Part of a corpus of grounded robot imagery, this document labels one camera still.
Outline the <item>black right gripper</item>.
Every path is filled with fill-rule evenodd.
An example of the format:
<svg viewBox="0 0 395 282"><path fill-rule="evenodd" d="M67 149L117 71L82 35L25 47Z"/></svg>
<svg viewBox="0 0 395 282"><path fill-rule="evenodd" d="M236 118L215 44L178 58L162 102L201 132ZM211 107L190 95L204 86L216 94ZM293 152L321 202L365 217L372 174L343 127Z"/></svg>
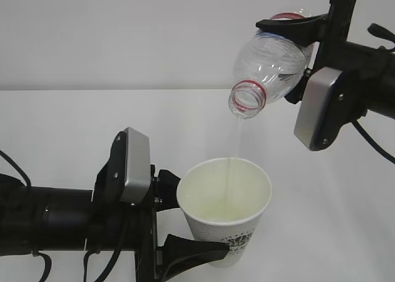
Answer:
<svg viewBox="0 0 395 282"><path fill-rule="evenodd" d="M256 27L303 47L320 42L311 74L324 67L347 71L359 65L355 47L347 43L355 4L356 0L330 0L328 14L291 20L265 19L258 21ZM302 101L308 80L304 75L285 99L291 104Z"/></svg>

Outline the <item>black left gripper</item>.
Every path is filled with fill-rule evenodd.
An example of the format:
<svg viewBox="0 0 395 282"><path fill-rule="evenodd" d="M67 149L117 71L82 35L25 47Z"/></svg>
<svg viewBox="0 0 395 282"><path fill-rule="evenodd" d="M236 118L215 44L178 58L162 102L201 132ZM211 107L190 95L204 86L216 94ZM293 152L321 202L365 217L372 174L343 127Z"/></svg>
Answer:
<svg viewBox="0 0 395 282"><path fill-rule="evenodd" d="M156 212L179 208L177 187L181 178L169 170L160 170L157 177L155 172L156 167L151 164L151 184L137 208L139 227L135 251L136 281L157 281L157 275L158 281L168 281L194 267L223 260L230 250L228 244L194 241L172 234L167 236L164 245L158 247L156 253Z"/></svg>

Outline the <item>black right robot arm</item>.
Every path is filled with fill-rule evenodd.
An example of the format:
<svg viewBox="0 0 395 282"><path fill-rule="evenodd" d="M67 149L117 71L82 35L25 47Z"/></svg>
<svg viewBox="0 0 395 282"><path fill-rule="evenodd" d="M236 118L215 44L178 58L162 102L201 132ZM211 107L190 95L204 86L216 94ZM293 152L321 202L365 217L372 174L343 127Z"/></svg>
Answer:
<svg viewBox="0 0 395 282"><path fill-rule="evenodd" d="M319 43L286 100L300 108L294 135L311 151L334 142L341 127L368 110L394 117L394 50L347 41L356 0L330 0L328 13L304 19L261 20L256 27L307 47Z"/></svg>

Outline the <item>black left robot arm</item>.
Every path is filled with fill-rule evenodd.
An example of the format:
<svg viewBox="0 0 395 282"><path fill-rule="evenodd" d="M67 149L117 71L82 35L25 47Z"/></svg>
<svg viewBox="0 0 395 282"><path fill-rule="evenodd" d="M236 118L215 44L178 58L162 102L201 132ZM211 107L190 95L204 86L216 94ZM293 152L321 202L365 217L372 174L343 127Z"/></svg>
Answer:
<svg viewBox="0 0 395 282"><path fill-rule="evenodd" d="M112 255L104 281L123 251L135 254L136 281L167 281L199 265L222 260L223 242L193 241L172 234L157 243L157 213L178 208L179 178L151 163L149 138L126 128L117 133L94 188L33 186L25 172L1 175L1 255L34 255L44 260L47 280L51 251Z"/></svg>

